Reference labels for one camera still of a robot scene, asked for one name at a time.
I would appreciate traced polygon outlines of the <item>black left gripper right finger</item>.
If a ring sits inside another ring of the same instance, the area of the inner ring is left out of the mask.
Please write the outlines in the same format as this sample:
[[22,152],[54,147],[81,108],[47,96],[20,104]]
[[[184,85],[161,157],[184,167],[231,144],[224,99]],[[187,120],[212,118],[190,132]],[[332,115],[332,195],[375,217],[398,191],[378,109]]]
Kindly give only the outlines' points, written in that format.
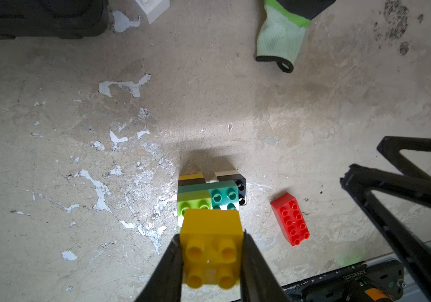
[[240,281],[241,301],[292,301],[247,232],[243,238]]

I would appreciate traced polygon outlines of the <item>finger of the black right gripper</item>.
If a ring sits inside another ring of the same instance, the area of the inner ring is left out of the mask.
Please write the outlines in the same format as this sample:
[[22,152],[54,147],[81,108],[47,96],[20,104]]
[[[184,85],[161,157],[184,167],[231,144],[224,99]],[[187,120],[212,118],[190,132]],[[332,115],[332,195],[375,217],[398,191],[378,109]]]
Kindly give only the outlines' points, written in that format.
[[340,182],[431,301],[431,179],[353,164]]
[[377,151],[404,176],[431,181],[426,172],[401,153],[402,150],[431,153],[431,138],[386,136],[377,147]]

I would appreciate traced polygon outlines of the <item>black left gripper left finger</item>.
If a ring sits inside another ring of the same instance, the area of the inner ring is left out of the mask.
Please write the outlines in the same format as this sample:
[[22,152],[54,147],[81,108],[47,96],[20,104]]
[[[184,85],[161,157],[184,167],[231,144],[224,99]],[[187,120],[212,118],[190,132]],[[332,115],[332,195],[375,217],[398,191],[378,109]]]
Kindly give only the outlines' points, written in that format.
[[176,234],[135,301],[181,301],[183,267],[180,235]]

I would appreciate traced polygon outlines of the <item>yellow lego brick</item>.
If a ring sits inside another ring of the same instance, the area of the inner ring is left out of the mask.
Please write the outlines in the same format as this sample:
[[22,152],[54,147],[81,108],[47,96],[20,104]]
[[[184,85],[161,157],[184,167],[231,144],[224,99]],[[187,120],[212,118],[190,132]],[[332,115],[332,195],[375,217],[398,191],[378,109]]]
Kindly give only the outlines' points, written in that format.
[[180,230],[184,283],[193,289],[238,284],[243,238],[237,210],[186,210]]
[[178,177],[179,181],[187,181],[187,180],[193,180],[193,179],[204,179],[203,174],[189,174],[189,175],[180,175]]

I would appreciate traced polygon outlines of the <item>red lego brick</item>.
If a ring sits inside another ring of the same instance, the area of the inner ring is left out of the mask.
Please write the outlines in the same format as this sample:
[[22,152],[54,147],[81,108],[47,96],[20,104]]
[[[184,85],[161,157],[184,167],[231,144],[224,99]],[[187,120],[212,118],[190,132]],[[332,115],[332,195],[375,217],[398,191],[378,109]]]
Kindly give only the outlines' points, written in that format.
[[302,241],[310,238],[307,224],[294,196],[285,193],[270,205],[283,236],[291,246],[300,245]]

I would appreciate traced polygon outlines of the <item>dark green lego brick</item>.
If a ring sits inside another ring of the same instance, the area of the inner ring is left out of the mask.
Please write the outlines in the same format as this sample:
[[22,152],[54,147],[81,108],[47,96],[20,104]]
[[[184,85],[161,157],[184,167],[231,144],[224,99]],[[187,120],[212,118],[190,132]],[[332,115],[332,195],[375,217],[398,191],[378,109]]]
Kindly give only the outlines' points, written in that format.
[[239,210],[238,186],[234,181],[200,183],[178,187],[178,193],[201,190],[209,190],[212,198],[211,210]]

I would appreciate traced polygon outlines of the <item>black lego brick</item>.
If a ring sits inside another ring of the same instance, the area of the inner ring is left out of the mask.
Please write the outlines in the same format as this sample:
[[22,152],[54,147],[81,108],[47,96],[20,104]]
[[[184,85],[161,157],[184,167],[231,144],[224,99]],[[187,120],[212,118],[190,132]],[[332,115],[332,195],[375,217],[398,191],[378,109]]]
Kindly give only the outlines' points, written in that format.
[[235,184],[238,186],[238,194],[239,194],[239,206],[246,206],[248,203],[247,197],[246,197],[246,179],[243,175],[241,175],[240,179],[237,180],[229,180],[234,181]]

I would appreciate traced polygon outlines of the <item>white lego brick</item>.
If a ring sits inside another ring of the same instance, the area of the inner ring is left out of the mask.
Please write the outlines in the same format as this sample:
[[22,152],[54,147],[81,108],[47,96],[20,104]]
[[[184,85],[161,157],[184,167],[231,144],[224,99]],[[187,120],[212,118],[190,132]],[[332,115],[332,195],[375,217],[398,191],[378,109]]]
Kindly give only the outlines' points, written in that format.
[[170,0],[136,0],[149,24],[153,24],[169,7]]
[[241,178],[241,174],[237,170],[214,172],[214,180],[229,181]]

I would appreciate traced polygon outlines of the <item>lime green lego brick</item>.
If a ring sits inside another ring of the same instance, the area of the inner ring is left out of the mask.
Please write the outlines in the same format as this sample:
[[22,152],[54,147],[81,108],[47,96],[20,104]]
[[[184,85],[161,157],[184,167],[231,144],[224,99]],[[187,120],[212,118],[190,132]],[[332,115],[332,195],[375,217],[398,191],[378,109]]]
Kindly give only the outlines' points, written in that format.
[[212,209],[212,198],[209,190],[191,191],[186,193],[177,194],[177,217],[178,226],[181,228],[183,225],[185,212],[189,209]]

